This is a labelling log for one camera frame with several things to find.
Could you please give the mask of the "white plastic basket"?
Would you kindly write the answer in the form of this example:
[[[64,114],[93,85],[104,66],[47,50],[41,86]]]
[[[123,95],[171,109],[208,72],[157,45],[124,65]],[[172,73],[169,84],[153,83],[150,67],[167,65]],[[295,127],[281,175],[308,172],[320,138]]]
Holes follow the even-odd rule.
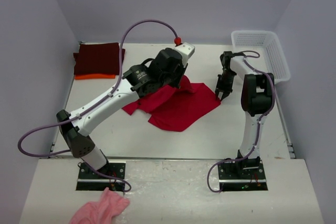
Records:
[[[273,73],[275,82],[287,82],[291,74],[278,36],[266,30],[235,30],[231,33],[235,50],[254,49],[262,54],[267,70]]]

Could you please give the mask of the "pink cloth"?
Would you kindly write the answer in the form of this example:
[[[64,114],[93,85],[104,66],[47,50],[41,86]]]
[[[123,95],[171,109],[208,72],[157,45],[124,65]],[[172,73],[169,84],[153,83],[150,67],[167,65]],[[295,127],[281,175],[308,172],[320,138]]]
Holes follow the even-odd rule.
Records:
[[[81,206],[69,223],[112,223],[129,206],[130,201],[108,187],[97,201],[89,201]]]

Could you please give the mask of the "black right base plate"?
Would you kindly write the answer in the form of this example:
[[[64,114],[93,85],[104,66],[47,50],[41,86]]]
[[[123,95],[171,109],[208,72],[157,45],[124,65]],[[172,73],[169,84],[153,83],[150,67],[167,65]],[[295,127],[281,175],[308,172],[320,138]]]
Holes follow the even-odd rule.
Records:
[[[217,165],[220,192],[268,190],[263,163],[258,158]]]

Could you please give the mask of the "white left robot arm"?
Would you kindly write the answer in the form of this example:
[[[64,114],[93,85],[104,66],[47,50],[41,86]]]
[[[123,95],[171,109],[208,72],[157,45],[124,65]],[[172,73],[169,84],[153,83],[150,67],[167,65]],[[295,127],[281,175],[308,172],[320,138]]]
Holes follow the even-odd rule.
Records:
[[[194,52],[195,48],[189,44],[162,49],[155,58],[132,66],[111,89],[82,108],[59,111],[56,118],[60,123],[60,134],[73,157],[82,159],[97,178],[106,177],[108,161],[91,139],[91,132],[126,105],[156,93],[164,86],[179,87]]]

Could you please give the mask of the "orange folded t-shirt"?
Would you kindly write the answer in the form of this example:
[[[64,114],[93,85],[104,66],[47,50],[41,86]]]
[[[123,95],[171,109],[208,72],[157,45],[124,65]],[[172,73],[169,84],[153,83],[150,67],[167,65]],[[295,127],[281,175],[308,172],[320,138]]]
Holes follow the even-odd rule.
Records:
[[[75,80],[89,80],[89,79],[115,79],[114,74],[78,74],[74,75]]]

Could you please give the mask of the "dark maroon folded t-shirt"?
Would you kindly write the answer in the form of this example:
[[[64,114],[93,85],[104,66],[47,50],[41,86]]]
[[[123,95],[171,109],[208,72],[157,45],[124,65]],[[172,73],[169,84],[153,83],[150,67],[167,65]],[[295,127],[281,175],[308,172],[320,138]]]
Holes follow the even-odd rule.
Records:
[[[119,44],[81,44],[74,53],[74,75],[119,74]]]

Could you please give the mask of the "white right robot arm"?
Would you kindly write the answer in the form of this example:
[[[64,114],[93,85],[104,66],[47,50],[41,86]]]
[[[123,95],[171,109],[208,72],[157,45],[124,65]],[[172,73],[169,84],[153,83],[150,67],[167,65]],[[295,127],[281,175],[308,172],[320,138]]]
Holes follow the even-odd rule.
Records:
[[[275,105],[274,75],[252,67],[248,58],[259,58],[260,54],[245,50],[225,51],[220,56],[223,73],[218,75],[215,95],[223,101],[233,91],[236,76],[243,80],[241,107],[245,112],[243,141],[235,159],[226,159],[219,164],[223,180],[243,180],[261,169],[260,140],[267,115]]]

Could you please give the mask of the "red t-shirt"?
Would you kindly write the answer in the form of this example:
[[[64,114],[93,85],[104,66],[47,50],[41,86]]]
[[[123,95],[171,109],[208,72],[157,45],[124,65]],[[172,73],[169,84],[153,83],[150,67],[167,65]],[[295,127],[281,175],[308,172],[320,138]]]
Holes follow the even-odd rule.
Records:
[[[151,115],[148,122],[165,131],[182,132],[221,104],[204,83],[191,83],[183,76],[180,87],[164,86],[123,107],[132,115],[141,110]]]

